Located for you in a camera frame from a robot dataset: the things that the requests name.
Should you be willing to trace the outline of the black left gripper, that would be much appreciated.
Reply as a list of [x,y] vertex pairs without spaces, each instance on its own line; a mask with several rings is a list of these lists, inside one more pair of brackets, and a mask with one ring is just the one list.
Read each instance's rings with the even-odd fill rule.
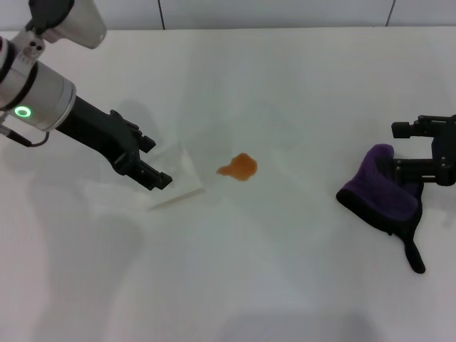
[[114,110],[104,113],[77,97],[57,131],[99,152],[119,175],[148,190],[163,190],[172,182],[171,176],[140,159],[139,151],[149,153],[156,146],[155,141]]

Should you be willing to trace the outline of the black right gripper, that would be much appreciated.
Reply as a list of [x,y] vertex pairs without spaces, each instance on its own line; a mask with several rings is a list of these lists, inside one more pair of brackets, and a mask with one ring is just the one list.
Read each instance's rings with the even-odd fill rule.
[[455,184],[455,115],[420,115],[413,123],[394,122],[391,129],[394,138],[434,138],[432,159],[393,159],[398,182]]

